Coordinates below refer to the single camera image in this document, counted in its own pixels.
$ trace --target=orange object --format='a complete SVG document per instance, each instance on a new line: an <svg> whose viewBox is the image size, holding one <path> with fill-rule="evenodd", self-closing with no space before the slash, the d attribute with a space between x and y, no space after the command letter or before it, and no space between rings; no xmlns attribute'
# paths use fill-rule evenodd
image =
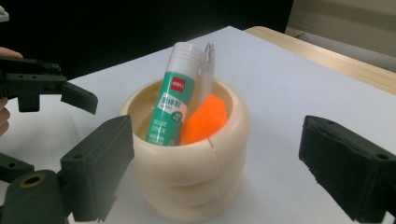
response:
<svg viewBox="0 0 396 224"><path fill-rule="evenodd" d="M217 132L227 122L224 102L216 95L209 94L181 130L181 145L206 139Z"/></svg>

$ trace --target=table surface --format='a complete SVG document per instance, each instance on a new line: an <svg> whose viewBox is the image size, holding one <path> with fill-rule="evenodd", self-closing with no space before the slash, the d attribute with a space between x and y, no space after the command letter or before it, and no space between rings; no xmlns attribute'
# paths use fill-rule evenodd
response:
<svg viewBox="0 0 396 224"><path fill-rule="evenodd" d="M392 73L263 27L245 32L226 27L189 40L201 49L209 41L216 49L216 78L245 100L251 132L238 197L204 223L354 223L298 159L304 117L339 122L395 154ZM37 170L59 171L66 152L116 117L135 91L163 77L170 52L160 50L71 80L97 95L94 116L60 102L60 96L41 96L38 113L19 113L17 101L9 101L10 129L0 139L2 152ZM1 192L6 188L0 183ZM175 223L149 207L130 172L116 196L106 223ZM387 214L384 223L392 220Z"/></svg>

